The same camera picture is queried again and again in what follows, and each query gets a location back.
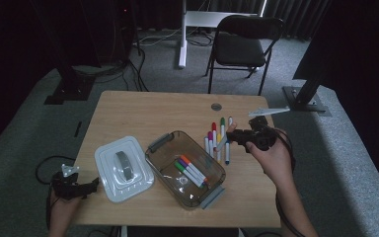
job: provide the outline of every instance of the dark background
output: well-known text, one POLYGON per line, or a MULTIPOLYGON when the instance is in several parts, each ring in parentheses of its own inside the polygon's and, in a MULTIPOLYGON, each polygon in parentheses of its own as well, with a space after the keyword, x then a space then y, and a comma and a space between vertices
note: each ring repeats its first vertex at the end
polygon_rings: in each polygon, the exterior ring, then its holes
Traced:
MULTIPOLYGON (((75 11, 81 9, 77 8, 80 1, 71 2, 69 7, 75 11)), ((111 1, 99 1, 100 7, 108 2, 111 1)), ((181 1, 140 0, 136 3, 137 25, 143 29, 180 27, 181 1)), ((63 16, 61 12, 58 14, 58 17, 69 17, 63 16)), ((129 15, 119 14, 116 18, 118 26, 130 25, 129 15)), ((41 31, 38 17, 29 1, 0 1, 0 133, 36 81, 55 67, 41 31)), ((87 32, 86 29, 79 32, 82 37, 92 34, 92 31, 87 32)), ((123 32, 120 39, 129 40, 128 34, 129 32, 123 32)), ((107 59, 104 49, 99 48, 99 45, 107 43, 112 43, 112 39, 94 40, 93 48, 79 49, 81 53, 87 51, 85 56, 80 57, 81 60, 95 64, 122 58, 127 54, 127 48, 123 48, 124 50, 115 52, 114 58, 107 59)), ((63 44, 69 52, 73 46, 68 45, 66 42, 63 44)), ((72 54, 69 56, 72 65, 79 63, 75 53, 72 54)), ((379 171, 379 1, 334 0, 299 65, 296 78, 323 78, 323 85, 337 92, 379 171)))

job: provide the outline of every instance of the white desk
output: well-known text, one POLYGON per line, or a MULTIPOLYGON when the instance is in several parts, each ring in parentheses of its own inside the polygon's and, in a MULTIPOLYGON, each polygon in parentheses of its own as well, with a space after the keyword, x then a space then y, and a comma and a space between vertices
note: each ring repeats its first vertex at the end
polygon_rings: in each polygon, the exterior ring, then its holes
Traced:
POLYGON ((183 0, 183 25, 180 51, 180 68, 186 67, 187 61, 187 27, 216 28, 220 21, 230 15, 257 16, 258 14, 197 12, 187 11, 187 0, 183 0))

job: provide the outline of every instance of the human hand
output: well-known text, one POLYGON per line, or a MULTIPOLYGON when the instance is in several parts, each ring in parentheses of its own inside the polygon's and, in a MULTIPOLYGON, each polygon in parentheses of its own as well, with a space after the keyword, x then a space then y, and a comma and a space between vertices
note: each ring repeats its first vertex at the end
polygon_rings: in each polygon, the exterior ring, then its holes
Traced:
MULTIPOLYGON (((276 132, 280 134, 282 139, 287 139, 284 131, 277 129, 276 132)), ((246 146, 278 188, 293 180, 290 153, 280 138, 276 139, 268 151, 260 150, 250 141, 246 143, 246 146)))
POLYGON ((48 232, 49 237, 62 237, 65 235, 80 201, 80 197, 67 200, 57 197, 54 190, 51 191, 50 203, 52 207, 48 232))

